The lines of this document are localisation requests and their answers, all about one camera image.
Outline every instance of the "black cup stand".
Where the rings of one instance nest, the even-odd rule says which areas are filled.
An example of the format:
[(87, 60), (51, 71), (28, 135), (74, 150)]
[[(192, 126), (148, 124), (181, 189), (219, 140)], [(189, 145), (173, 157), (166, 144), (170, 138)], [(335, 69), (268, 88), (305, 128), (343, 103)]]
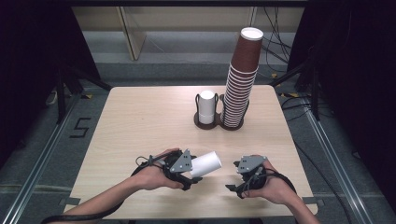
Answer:
[(245, 114), (248, 111), (249, 101), (247, 101), (247, 108), (245, 109), (244, 115), (242, 116), (241, 121), (239, 122), (238, 126), (236, 126), (236, 127), (228, 127), (228, 126), (226, 126), (224, 124), (224, 120), (221, 120), (220, 113), (216, 113), (216, 107), (217, 107), (217, 104), (218, 104), (218, 100), (220, 99), (223, 102), (223, 108), (224, 108), (224, 110), (223, 110), (224, 111), (223, 119), (227, 115), (227, 105), (224, 102), (224, 94), (220, 95), (219, 97), (218, 97), (217, 93), (215, 94), (215, 111), (214, 111), (215, 118), (214, 118), (213, 122), (210, 123), (210, 124), (203, 124), (203, 123), (201, 123), (199, 121), (199, 116), (198, 116), (198, 113), (199, 113), (198, 97), (199, 97), (199, 94), (197, 94), (195, 96), (195, 103), (196, 103), (196, 106), (197, 106), (197, 112), (194, 115), (194, 123), (195, 123), (195, 125), (198, 128), (203, 129), (203, 130), (210, 130), (210, 129), (213, 129), (216, 126), (219, 125), (221, 128), (223, 128), (223, 129), (225, 129), (227, 131), (236, 131), (236, 130), (240, 129), (242, 127), (242, 125), (244, 124), (244, 116), (245, 116)]

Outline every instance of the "human hand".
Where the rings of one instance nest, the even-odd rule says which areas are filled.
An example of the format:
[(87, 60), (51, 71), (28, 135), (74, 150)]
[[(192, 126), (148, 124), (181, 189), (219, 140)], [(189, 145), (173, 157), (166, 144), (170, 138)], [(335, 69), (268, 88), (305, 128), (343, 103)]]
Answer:
[[(179, 150), (179, 148), (166, 149), (163, 153), (157, 155), (156, 157), (177, 150)], [(157, 189), (160, 187), (168, 187), (170, 189), (183, 189), (183, 184), (170, 180), (163, 174), (161, 164), (156, 161), (154, 163), (155, 165), (145, 167), (137, 174), (130, 177), (134, 180), (135, 183), (138, 183), (139, 188), (146, 190)]]
[[(267, 174), (271, 174), (271, 170), (276, 171), (274, 166), (268, 160), (265, 160), (262, 164), (265, 169), (267, 169)], [(275, 176), (267, 176), (264, 187), (261, 189), (247, 190), (242, 193), (242, 196), (244, 198), (263, 197), (272, 203), (287, 204), (288, 201), (296, 197), (297, 194), (282, 179)]]

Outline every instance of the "gray floor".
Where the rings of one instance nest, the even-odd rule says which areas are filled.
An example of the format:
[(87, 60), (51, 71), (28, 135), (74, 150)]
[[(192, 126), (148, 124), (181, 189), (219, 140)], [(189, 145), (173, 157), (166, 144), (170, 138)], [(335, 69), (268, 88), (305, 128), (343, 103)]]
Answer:
[[(88, 32), (85, 33), (85, 36), (103, 81), (114, 86), (225, 84), (228, 63), (236, 43), (236, 34), (234, 33), (149, 33), (139, 60), (133, 62), (129, 58), (122, 33)], [(282, 39), (291, 45), (293, 34), (282, 34)], [(270, 49), (281, 53), (276, 45), (271, 45)], [(283, 74), (273, 69), (285, 70), (286, 64), (262, 52), (260, 75), (257, 76), (255, 84), (267, 84), (272, 80), (272, 74), (278, 76)], [(295, 80), (296, 77), (282, 83), (276, 87), (276, 92), (279, 94), (294, 92), (292, 86)], [(73, 188), (78, 169), (84, 159), (108, 95), (108, 92), (89, 82), (83, 81), (82, 83), (85, 87), (84, 95), (89, 97), (83, 96), (77, 100), (18, 223), (39, 223), (44, 217), (62, 213), (64, 210), (60, 201), (67, 198)], [(283, 103), (289, 98), (279, 96), (278, 99), (280, 103)], [(320, 99), (320, 124), (331, 140), (336, 154), (353, 187), (359, 193), (373, 223), (396, 223), (395, 214), (370, 177), (364, 164), (352, 156), (351, 152), (354, 148), (338, 124), (336, 115), (332, 113), (324, 99), (325, 97)], [(285, 106), (300, 103), (300, 99), (294, 99)], [(352, 223), (359, 223), (359, 219), (355, 217), (322, 145), (314, 133), (305, 108), (298, 106), (284, 110), (284, 116), (288, 121), (293, 139), (312, 158), (315, 165), (319, 167), (341, 197), (351, 216)], [(89, 118), (81, 122), (81, 125), (89, 128), (86, 136), (70, 138), (71, 135), (82, 134), (81, 130), (75, 130), (75, 125), (81, 118)], [(56, 119), (57, 106), (49, 105), (42, 111), (40, 118), (32, 127), (32, 131), (24, 139), (26, 147), (14, 151), (0, 171), (1, 218), (7, 214), (7, 210), (20, 192), (21, 186), (31, 173), (35, 161), (50, 139), (52, 130), (56, 127)], [(320, 202), (319, 220), (322, 223), (347, 223), (347, 215), (328, 184), (303, 153), (300, 153), (300, 158), (314, 195)], [(291, 217), (263, 218), (263, 221), (264, 223), (294, 223)], [(107, 220), (101, 223), (119, 222)]]

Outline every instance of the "black cable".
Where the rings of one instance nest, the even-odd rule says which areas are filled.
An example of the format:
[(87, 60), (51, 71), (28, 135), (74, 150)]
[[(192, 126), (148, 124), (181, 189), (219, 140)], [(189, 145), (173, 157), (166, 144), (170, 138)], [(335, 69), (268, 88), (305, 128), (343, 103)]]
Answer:
[(299, 115), (299, 116), (297, 116), (297, 117), (294, 117), (294, 118), (292, 118), (292, 119), (287, 119), (286, 121), (289, 122), (289, 121), (292, 121), (292, 120), (294, 120), (294, 119), (299, 119), (300, 117), (302, 117), (303, 115), (305, 115), (308, 111), (309, 111), (309, 110), (306, 110), (303, 114), (301, 114), (301, 115)]
[(261, 73), (261, 72), (257, 72), (257, 74), (259, 74), (262, 77), (268, 78), (268, 79), (277, 79), (277, 77), (268, 77), (267, 75)]
[(281, 47), (281, 49), (282, 49), (282, 52), (283, 52), (283, 54), (285, 55), (285, 58), (286, 59), (280, 59), (281, 57), (280, 56), (278, 56), (278, 55), (275, 55), (274, 53), (272, 53), (274, 56), (276, 56), (278, 59), (280, 59), (282, 62), (284, 62), (284, 63), (288, 63), (289, 62), (289, 52), (286, 50), (286, 47), (285, 47), (285, 44), (282, 42), (282, 39), (280, 38), (280, 34), (279, 34), (279, 26), (278, 26), (278, 23), (277, 23), (277, 15), (278, 15), (278, 7), (275, 7), (275, 23), (273, 23), (273, 21), (271, 20), (271, 18), (270, 18), (270, 16), (269, 16), (269, 14), (268, 14), (268, 12), (267, 12), (267, 10), (266, 10), (266, 8), (264, 7), (263, 8), (264, 9), (264, 12), (265, 12), (265, 15), (267, 16), (267, 18), (268, 18), (268, 21), (270, 22), (270, 24), (271, 24), (271, 27), (272, 27), (272, 29), (273, 29), (273, 32), (271, 33), (271, 37), (268, 39), (268, 38), (265, 38), (265, 39), (267, 39), (268, 40), (268, 44), (267, 44), (267, 47), (266, 47), (266, 51), (265, 51), (265, 61), (267, 62), (267, 65), (272, 69), (272, 70), (274, 70), (274, 71), (276, 71), (276, 72), (286, 72), (286, 71), (279, 71), (279, 70), (276, 70), (275, 68), (273, 68), (269, 63), (268, 63), (268, 49), (270, 48), (270, 44), (271, 43), (276, 43), (275, 41), (273, 41), (272, 40), (272, 38), (273, 38), (273, 36), (275, 36), (276, 37), (276, 39), (279, 41), (277, 44), (278, 45), (280, 45), (280, 47)]
[(350, 218), (350, 214), (347, 211), (347, 207), (345, 206), (344, 202), (341, 200), (341, 197), (338, 195), (338, 193), (336, 192), (336, 190), (334, 189), (334, 187), (332, 186), (332, 184), (330, 183), (330, 181), (326, 178), (326, 176), (320, 171), (320, 169), (318, 168), (318, 166), (314, 163), (314, 161), (312, 160), (312, 158), (310, 158), (308, 156), (308, 154), (306, 154), (306, 152), (297, 144), (297, 142), (293, 139), (294, 145), (297, 146), (297, 148), (305, 155), (305, 157), (311, 162), (311, 164), (315, 167), (315, 169), (317, 169), (318, 173), (320, 174), (320, 176), (323, 178), (323, 180), (326, 182), (326, 184), (329, 186), (330, 190), (332, 191), (332, 193), (335, 195), (335, 197), (337, 198), (338, 202), (341, 204), (341, 206), (344, 209), (344, 212), (346, 214), (346, 218), (348, 223), (352, 223), (352, 220)]
[(310, 96), (297, 96), (297, 97), (291, 97), (289, 99), (287, 99), (285, 102), (282, 103), (282, 105), (280, 106), (280, 108), (283, 109), (283, 106), (290, 100), (295, 100), (295, 99), (303, 99), (303, 98), (309, 98)]
[(288, 49), (291, 49), (291, 46), (289, 46), (289, 45), (287, 45), (287, 44), (285, 44), (285, 43), (279, 43), (279, 42), (275, 42), (274, 40), (270, 40), (270, 39), (268, 39), (267, 37), (265, 37), (265, 36), (263, 36), (262, 37), (263, 39), (265, 39), (265, 40), (267, 40), (267, 41), (270, 41), (271, 42), (271, 44), (276, 44), (276, 45), (279, 45), (279, 46), (284, 46), (285, 48), (288, 48)]
[(108, 215), (114, 213), (119, 209), (123, 204), (123, 201), (116, 206), (108, 209), (105, 212), (101, 213), (96, 213), (96, 214), (91, 214), (91, 215), (59, 215), (59, 216), (53, 216), (53, 217), (46, 217), (44, 220), (41, 221), (41, 224), (46, 224), (46, 223), (51, 223), (55, 221), (88, 221), (88, 220), (96, 220), (96, 219), (101, 219), (103, 217), (107, 217)]
[(286, 51), (285, 44), (283, 43), (282, 39), (280, 38), (279, 25), (277, 24), (277, 15), (278, 15), (278, 11), (279, 11), (278, 7), (275, 7), (275, 23), (272, 22), (266, 8), (264, 7), (263, 9), (264, 9), (265, 15), (267, 16), (268, 21), (270, 22), (271, 27), (273, 29), (273, 35), (275, 35), (276, 39), (279, 41), (279, 44), (282, 48), (282, 51), (283, 51), (285, 57), (287, 58), (287, 60), (289, 60), (287, 57), (287, 55), (289, 56), (289, 53)]
[(296, 188), (293, 186), (293, 184), (291, 183), (291, 181), (285, 177), (284, 175), (282, 175), (280, 172), (275, 171), (273, 169), (269, 169), (269, 168), (264, 168), (265, 170), (265, 174), (264, 175), (253, 175), (250, 177), (250, 179), (245, 183), (245, 186), (243, 187), (242, 192), (246, 192), (248, 193), (248, 191), (250, 190), (250, 182), (252, 182), (254, 179), (260, 179), (260, 178), (265, 178), (268, 176), (274, 176), (274, 177), (278, 177), (281, 178), (283, 181), (285, 181), (289, 187), (295, 192), (297, 193)]
[[(139, 162), (137, 162), (139, 159), (145, 159), (146, 162), (142, 162), (142, 163), (139, 164)], [(138, 167), (144, 168), (144, 167), (146, 167), (146, 166), (157, 166), (158, 168), (162, 169), (161, 166), (159, 166), (159, 165), (157, 165), (157, 164), (154, 164), (154, 163), (153, 163), (154, 161), (157, 161), (157, 160), (153, 160), (152, 158), (147, 159), (146, 157), (143, 157), (143, 156), (139, 156), (139, 157), (136, 158), (136, 160), (134, 160), (134, 162), (136, 163), (136, 165), (137, 165)]]
[(270, 52), (274, 57), (278, 58), (280, 61), (282, 61), (283, 63), (288, 63), (288, 61), (286, 61), (284, 58), (280, 57), (279, 55), (277, 55), (275, 52), (271, 51), (270, 49), (268, 49), (267, 47), (265, 47), (264, 45), (262, 45), (262, 49), (266, 50), (267, 52)]
[(307, 106), (307, 105), (312, 105), (312, 104), (311, 103), (306, 103), (306, 104), (300, 104), (300, 105), (291, 105), (291, 106), (282, 108), (282, 110), (288, 110), (288, 109), (293, 109), (293, 108), (296, 108), (296, 107)]

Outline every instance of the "wooden table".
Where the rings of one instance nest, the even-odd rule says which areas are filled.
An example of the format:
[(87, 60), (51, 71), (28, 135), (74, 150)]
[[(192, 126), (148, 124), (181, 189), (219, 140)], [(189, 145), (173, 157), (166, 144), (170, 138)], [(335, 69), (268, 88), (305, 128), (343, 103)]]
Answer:
[[(216, 151), (222, 168), (205, 175), (191, 189), (160, 188), (138, 191), (107, 218), (207, 218), (291, 216), (283, 205), (264, 199), (240, 199), (225, 188), (239, 185), (234, 161), (261, 154), (287, 176), (301, 197), (313, 197), (274, 89), (253, 86), (245, 122), (237, 131), (220, 126), (195, 126), (195, 95), (218, 94), (225, 86), (119, 87), (107, 99), (70, 197), (84, 202), (128, 177), (138, 156), (148, 157), (170, 147), (189, 148), (201, 156)], [(308, 207), (315, 214), (315, 204)]]

